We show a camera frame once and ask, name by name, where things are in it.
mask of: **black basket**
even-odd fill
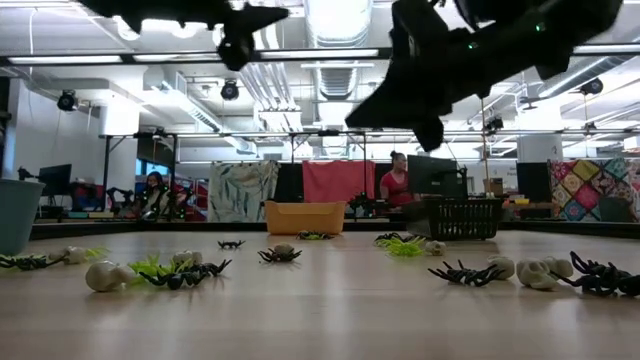
[[[491,239],[502,216],[502,200],[426,199],[403,207],[410,232],[434,240]]]

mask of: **gray trash can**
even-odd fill
[[[0,254],[18,255],[29,242],[44,184],[0,179]]]

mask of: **orange box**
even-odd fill
[[[265,201],[267,231],[271,235],[296,235],[316,231],[338,235],[344,227],[347,203],[277,203]]]

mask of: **red curtain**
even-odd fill
[[[302,163],[305,202],[349,201],[364,192],[365,173],[367,195],[375,196],[375,166],[367,161],[332,161]]]

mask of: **woman in red shirt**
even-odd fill
[[[407,173],[407,158],[403,153],[391,152],[393,169],[384,174],[380,180],[380,196],[388,200],[392,207],[397,208],[413,201],[409,192],[409,175]]]

